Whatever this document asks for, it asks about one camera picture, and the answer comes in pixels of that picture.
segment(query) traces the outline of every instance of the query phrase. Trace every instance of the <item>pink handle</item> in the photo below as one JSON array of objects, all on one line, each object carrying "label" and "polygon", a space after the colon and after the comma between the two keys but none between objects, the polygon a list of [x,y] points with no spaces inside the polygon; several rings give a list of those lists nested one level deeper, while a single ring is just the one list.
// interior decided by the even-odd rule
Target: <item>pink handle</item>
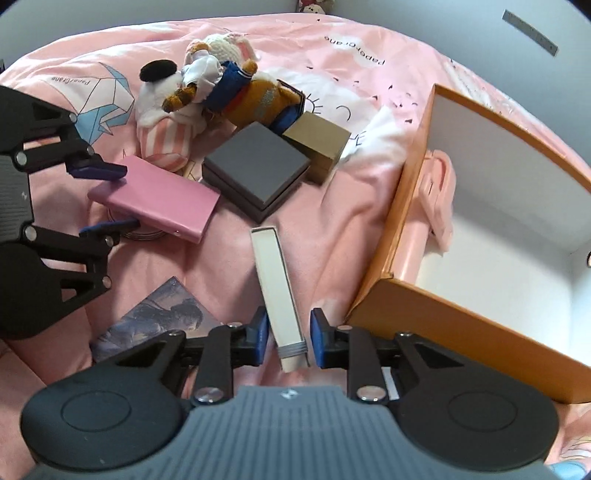
[{"label": "pink handle", "polygon": [[455,190],[456,173],[449,156],[440,150],[427,151],[392,262],[395,278],[409,283],[417,281],[429,233],[435,236],[442,251],[449,250]]}]

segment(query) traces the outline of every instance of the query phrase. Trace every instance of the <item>pink box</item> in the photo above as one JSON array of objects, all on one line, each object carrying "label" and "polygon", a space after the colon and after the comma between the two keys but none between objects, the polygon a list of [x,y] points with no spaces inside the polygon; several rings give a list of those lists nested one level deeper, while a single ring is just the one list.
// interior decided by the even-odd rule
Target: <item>pink box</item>
[{"label": "pink box", "polygon": [[142,224],[199,243],[220,194],[133,155],[121,164],[127,166],[127,175],[97,185],[88,198]]}]

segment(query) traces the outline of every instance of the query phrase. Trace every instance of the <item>pink blanket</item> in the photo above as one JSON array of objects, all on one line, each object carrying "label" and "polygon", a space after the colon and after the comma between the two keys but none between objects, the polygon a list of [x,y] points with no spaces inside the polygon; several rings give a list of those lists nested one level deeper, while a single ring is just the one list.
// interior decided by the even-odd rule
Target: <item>pink blanket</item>
[{"label": "pink blanket", "polygon": [[[334,324],[347,311],[378,242],[433,83],[455,88],[522,125],[591,178],[587,165],[548,128],[463,66],[404,35],[340,18],[288,14],[113,28],[47,45],[18,60],[0,80],[76,111],[81,136],[105,160],[118,161],[139,153],[130,114],[141,66],[161,58],[182,64],[191,40],[225,31],[247,34],[262,70],[305,91],[308,110],[352,133],[331,182],[322,188],[302,185],[267,220],[278,226],[303,326],[312,307],[323,307]],[[198,138],[195,158],[201,159],[226,134]],[[86,198],[94,184],[73,180],[63,166],[33,175],[36,222],[77,234],[81,227],[104,220],[104,209]],[[18,430],[26,400],[44,384],[88,367],[89,342],[172,275],[221,322],[249,321],[262,302],[251,226],[222,201],[200,245],[173,237],[125,241],[111,256],[110,293],[36,338],[4,348],[2,478],[17,479],[33,466]],[[236,376],[237,385],[342,380],[340,373],[315,368],[282,375],[270,350],[263,367],[245,368]]]}]

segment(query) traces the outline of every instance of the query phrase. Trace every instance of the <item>black beret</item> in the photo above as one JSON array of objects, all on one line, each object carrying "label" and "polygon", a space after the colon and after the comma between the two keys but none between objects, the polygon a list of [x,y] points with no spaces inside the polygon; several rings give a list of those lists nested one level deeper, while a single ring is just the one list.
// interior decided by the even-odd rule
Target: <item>black beret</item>
[{"label": "black beret", "polygon": [[172,60],[154,60],[147,63],[139,71],[139,79],[142,82],[157,82],[174,75],[177,64]]}]

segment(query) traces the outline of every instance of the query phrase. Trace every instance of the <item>striped fabric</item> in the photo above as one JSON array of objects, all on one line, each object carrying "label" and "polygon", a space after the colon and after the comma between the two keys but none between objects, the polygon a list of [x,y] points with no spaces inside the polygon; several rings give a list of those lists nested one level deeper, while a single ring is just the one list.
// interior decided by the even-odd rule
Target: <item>striped fabric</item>
[{"label": "striped fabric", "polygon": [[193,136],[192,125],[169,117],[150,128],[138,127],[141,157],[157,167],[177,171],[189,160]]}]

